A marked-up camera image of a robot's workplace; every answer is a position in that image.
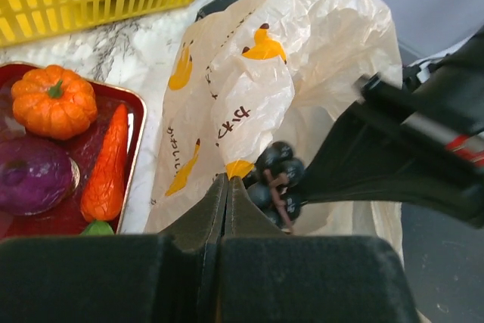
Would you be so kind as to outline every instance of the banana print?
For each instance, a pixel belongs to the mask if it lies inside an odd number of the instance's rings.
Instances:
[[[190,45],[183,44],[180,59],[176,64],[175,72],[170,76],[168,87],[170,90],[177,91],[183,89],[190,81],[191,70],[193,67],[190,55]]]
[[[287,62],[286,53],[282,48],[281,43],[271,39],[268,35],[269,25],[264,23],[254,34],[254,45],[252,48],[245,47],[242,51],[242,55],[251,60],[268,60],[281,56],[284,63]]]
[[[199,150],[200,139],[197,139],[193,157],[176,173],[172,184],[169,186],[168,191],[166,191],[165,193],[165,196],[171,196],[172,194],[180,191],[187,185],[188,176],[190,175],[191,170],[194,168],[194,165],[197,163]]]
[[[254,164],[247,162],[246,160],[236,160],[235,162],[227,164],[225,169],[227,170],[228,179],[233,177],[245,177],[253,169]]]

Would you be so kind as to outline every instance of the marble countertop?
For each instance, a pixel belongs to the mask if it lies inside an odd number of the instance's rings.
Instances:
[[[147,122],[122,233],[143,232],[150,212],[166,85],[186,28],[194,22],[198,9],[209,1],[195,0],[187,8],[0,49],[0,64],[59,64],[86,78],[131,89],[146,102]]]

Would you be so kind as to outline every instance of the black foam pad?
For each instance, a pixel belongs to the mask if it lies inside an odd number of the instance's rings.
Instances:
[[[151,235],[0,244],[0,321],[172,321],[177,262]]]
[[[197,204],[160,232],[173,238],[179,255],[178,286],[171,292],[180,303],[178,321],[212,320],[214,276],[223,232],[228,179],[221,174]]]
[[[378,238],[228,238],[220,274],[223,323],[419,322]]]
[[[283,237],[285,233],[252,203],[242,179],[237,177],[231,179],[228,188],[224,236]]]

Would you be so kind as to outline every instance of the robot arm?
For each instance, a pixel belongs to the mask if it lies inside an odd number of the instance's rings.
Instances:
[[[296,191],[312,201],[399,200],[484,224],[484,27],[413,92],[379,75],[335,122]]]

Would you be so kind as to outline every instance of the toy pumpkin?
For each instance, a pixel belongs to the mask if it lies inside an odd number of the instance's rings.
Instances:
[[[11,94],[15,120],[39,136],[67,140],[85,132],[98,117],[91,84],[60,66],[27,72]]]

